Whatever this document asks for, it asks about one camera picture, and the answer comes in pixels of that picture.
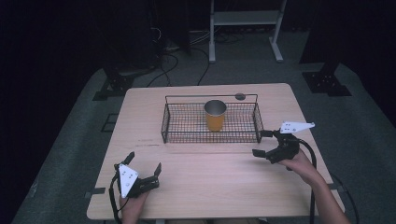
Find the wire basket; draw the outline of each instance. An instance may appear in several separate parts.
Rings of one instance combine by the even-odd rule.
[[[241,93],[165,96],[161,130],[163,142],[260,143],[263,127],[257,97],[257,94]],[[204,106],[213,99],[220,99],[227,105],[220,132],[211,132],[206,126]]]

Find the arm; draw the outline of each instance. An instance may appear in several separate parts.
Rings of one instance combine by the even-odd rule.
[[[143,206],[147,197],[149,196],[149,191],[140,194],[137,198],[121,198],[120,206],[122,207],[122,224],[136,224],[143,211]]]
[[[292,160],[283,160],[279,164],[289,167],[305,183],[311,186],[315,194],[318,213],[323,223],[350,223],[332,195],[323,176],[315,169],[302,150]]]

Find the metal stand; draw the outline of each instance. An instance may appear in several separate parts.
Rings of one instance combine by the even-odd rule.
[[[283,62],[283,57],[277,46],[277,37],[280,31],[280,25],[283,20],[287,0],[282,1],[280,10],[268,11],[225,11],[215,12],[215,0],[211,1],[210,6],[210,40],[209,40],[209,61],[216,62],[215,51],[215,26],[217,25],[259,25],[275,24],[274,35],[269,37],[271,48],[278,63]]]
[[[334,75],[339,63],[325,63],[319,72],[304,72],[303,76],[313,93],[327,93],[329,96],[351,96],[346,86],[341,85]]]

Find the hand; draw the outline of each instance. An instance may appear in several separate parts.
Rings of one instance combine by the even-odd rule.
[[[305,153],[301,149],[292,160],[283,160],[280,161],[279,164],[289,167],[310,186],[314,183],[318,183],[319,181],[323,181],[323,177],[317,169],[315,169],[311,161],[306,157]]]
[[[122,223],[123,224],[135,224],[143,211],[143,206],[149,191],[140,194],[137,198],[122,198],[120,196],[120,207],[122,207]]]

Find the floor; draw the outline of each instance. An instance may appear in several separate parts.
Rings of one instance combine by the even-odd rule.
[[[359,77],[342,64],[335,75],[351,96],[330,97],[311,92],[302,72],[318,71],[322,64],[299,64],[308,34],[280,33],[278,45],[283,63],[274,58],[268,32],[227,36],[235,41],[218,43],[217,61],[210,65],[207,42],[200,42],[193,46],[191,55],[175,51],[162,57],[164,71],[175,67],[166,73],[168,78],[160,76],[163,70],[158,68],[136,78],[133,88],[288,83],[306,121],[316,123],[311,132],[318,148],[328,169],[342,180],[352,196],[360,222],[392,223],[396,220],[395,128],[363,88]],[[86,216],[111,138],[111,132],[104,132],[103,127],[110,114],[119,113],[123,100],[123,97],[92,100],[105,81],[102,69],[92,74],[13,223],[115,223],[89,220]],[[346,214],[354,223],[357,218],[353,204],[341,191]],[[268,218],[271,224],[308,220]]]

